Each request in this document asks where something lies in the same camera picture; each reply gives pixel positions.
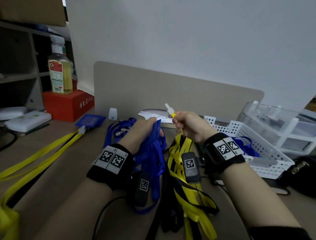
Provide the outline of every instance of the desk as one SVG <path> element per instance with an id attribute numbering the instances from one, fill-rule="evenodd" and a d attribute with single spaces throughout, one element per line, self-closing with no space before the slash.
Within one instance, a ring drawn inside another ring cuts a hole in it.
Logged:
<path id="1" fill-rule="evenodd" d="M 110 123 L 106 120 L 100 128 L 87 131 L 47 169 L 15 205 L 14 209 L 21 213 L 21 240 L 32 239 L 47 219 L 83 181 L 90 164 L 101 151 Z M 0 171 L 21 162 L 42 147 L 75 130 L 73 123 L 52 120 L 48 127 L 20 137 L 11 147 L 0 152 Z M 175 130 L 165 129 L 165 133 L 167 144 L 170 145 L 176 135 Z M 1 183 L 0 193 L 2 194 L 16 181 Z M 208 179 L 203 179 L 201 184 L 203 191 L 213 198 L 220 209 L 217 216 L 210 216 L 218 239 L 248 239 L 243 223 L 226 193 L 221 188 L 212 186 Z M 302 227 L 309 232 L 311 238 L 316 239 L 314 228 L 316 201 L 292 189 L 290 191 L 292 195 L 281 196 L 282 201 Z M 115 192 L 113 198 L 120 194 L 122 193 Z M 155 211 L 156 209 L 153 209 L 147 215 L 137 215 L 125 205 L 124 200 L 118 200 L 108 208 L 96 239 L 145 239 Z M 159 228 L 156 239 L 184 240 L 184 227 L 178 233 L 163 233 Z"/>

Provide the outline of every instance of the hand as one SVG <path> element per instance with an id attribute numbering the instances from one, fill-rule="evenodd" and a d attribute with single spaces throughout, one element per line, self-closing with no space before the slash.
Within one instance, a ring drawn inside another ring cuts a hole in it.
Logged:
<path id="1" fill-rule="evenodd" d="M 134 123 L 130 131 L 118 142 L 132 154 L 137 153 L 141 143 L 150 135 L 153 130 L 153 124 L 157 118 L 151 117 L 148 120 L 139 119 Z"/>
<path id="2" fill-rule="evenodd" d="M 179 111 L 172 122 L 176 124 L 177 133 L 183 131 L 183 135 L 196 143 L 203 144 L 209 137 L 218 133 L 207 121 L 194 112 Z"/>

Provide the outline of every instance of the cooking oil bottle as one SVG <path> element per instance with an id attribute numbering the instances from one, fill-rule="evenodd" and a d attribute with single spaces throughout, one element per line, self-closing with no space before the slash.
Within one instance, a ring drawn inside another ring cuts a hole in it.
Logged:
<path id="1" fill-rule="evenodd" d="M 48 57 L 52 91 L 61 94 L 72 92 L 70 60 L 66 57 L 65 39 L 51 35 L 52 55 Z"/>

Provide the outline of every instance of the red box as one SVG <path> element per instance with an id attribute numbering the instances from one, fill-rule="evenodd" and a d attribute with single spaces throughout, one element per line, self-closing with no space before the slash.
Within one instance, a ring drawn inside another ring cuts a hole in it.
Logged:
<path id="1" fill-rule="evenodd" d="M 94 96 L 75 90 L 70 94 L 43 92 L 44 106 L 53 119 L 74 122 L 94 107 Z"/>

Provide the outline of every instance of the beige partition panel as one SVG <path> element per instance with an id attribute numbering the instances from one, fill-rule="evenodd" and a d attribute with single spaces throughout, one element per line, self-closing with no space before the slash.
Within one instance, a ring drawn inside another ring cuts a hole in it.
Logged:
<path id="1" fill-rule="evenodd" d="M 165 109 L 168 103 L 175 111 L 236 120 L 247 102 L 263 96 L 246 87 L 103 61 L 94 64 L 95 109 L 104 116 L 110 107 L 118 110 L 119 118 L 127 118 L 144 109 Z"/>

